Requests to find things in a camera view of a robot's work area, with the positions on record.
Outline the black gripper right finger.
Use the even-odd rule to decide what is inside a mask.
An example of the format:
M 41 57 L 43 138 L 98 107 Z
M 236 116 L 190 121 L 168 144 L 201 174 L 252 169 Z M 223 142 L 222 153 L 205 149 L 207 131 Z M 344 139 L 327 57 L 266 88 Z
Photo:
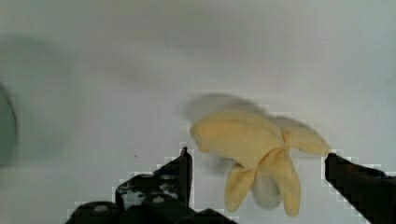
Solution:
M 395 177 L 335 153 L 325 159 L 325 179 L 371 224 L 395 224 Z

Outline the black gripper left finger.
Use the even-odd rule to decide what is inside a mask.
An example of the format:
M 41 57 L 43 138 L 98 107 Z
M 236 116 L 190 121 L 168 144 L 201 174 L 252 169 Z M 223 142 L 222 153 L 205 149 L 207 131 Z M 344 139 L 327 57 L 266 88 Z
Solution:
M 113 202 L 80 205 L 65 224 L 237 224 L 210 208 L 193 210 L 191 183 L 192 156 L 184 147 L 153 173 L 120 184 Z

